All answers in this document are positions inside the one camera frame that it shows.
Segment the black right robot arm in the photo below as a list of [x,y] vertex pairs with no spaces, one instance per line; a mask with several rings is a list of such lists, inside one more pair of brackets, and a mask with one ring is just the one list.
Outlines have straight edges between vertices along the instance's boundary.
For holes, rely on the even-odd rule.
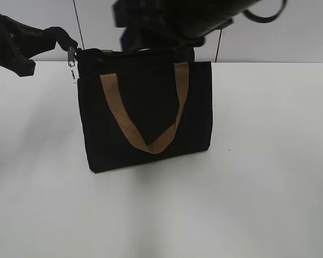
[[113,4],[116,27],[125,52],[174,46],[200,47],[205,36],[231,25],[253,0],[130,1]]

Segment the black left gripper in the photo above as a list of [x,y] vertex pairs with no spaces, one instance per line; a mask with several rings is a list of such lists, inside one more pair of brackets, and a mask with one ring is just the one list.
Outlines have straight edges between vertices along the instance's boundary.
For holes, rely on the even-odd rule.
[[78,48],[78,43],[61,27],[43,31],[0,14],[0,66],[19,77],[33,76],[36,63],[31,58],[53,50],[55,42],[64,51]]

